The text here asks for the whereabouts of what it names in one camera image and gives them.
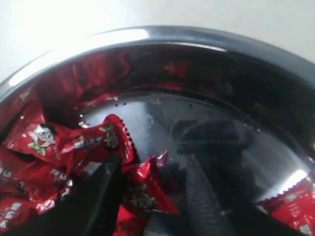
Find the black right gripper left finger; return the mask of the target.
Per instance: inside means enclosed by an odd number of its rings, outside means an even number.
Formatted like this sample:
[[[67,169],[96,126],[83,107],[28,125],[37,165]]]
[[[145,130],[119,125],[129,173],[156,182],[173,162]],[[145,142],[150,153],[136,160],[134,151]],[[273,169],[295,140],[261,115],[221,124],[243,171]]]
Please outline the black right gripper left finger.
[[[28,224],[26,236],[110,236],[122,194],[122,160],[110,155],[72,199]]]

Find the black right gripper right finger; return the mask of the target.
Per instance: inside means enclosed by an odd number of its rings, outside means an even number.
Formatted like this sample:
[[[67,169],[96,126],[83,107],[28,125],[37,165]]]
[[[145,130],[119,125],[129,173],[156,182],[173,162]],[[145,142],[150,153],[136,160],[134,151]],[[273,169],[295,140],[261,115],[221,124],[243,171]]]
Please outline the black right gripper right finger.
[[[236,236],[237,230],[221,206],[199,162],[188,158],[185,208],[181,215],[154,213],[147,225],[149,236]]]

